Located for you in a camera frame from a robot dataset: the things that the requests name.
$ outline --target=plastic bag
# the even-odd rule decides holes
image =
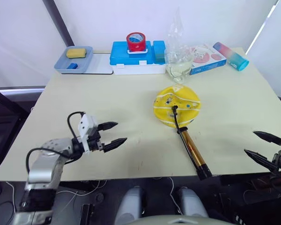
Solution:
[[[166,40],[164,52],[166,70],[170,77],[177,83],[183,83],[189,76],[192,69],[191,47],[182,45],[183,26],[177,9],[174,20],[170,26],[170,31]]]

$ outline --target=yellow sponge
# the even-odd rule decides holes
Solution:
[[[67,57],[72,58],[84,58],[86,54],[85,48],[71,48],[67,51]]]

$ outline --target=black pole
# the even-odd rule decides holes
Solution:
[[[55,24],[59,34],[61,35],[61,38],[65,42],[66,46],[75,46],[74,42],[69,34],[69,31],[67,30],[67,27],[58,11],[57,6],[55,5],[54,0],[43,0],[44,5],[47,8],[48,13],[51,16],[51,19],[53,20],[53,23]]]
[[[27,118],[29,115],[29,112],[27,112],[25,109],[20,107],[16,102],[9,100],[1,93],[0,93],[0,103],[4,105],[7,109],[11,110],[12,112],[16,114],[20,114],[20,116],[24,119]]]

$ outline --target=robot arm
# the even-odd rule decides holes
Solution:
[[[51,223],[52,206],[60,183],[63,166],[69,159],[79,159],[84,152],[103,150],[108,152],[123,144],[127,138],[119,138],[110,144],[100,142],[99,130],[110,129],[115,122],[97,124],[92,116],[84,114],[79,123],[79,138],[53,139],[43,144],[42,151],[33,163],[25,185],[20,208],[15,214],[14,225],[47,225]]]

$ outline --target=blue container lid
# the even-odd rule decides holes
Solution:
[[[147,53],[128,54],[128,45],[126,41],[113,42],[110,64],[139,65],[140,60],[146,60],[147,64],[153,64],[152,46],[150,41],[146,41]]]

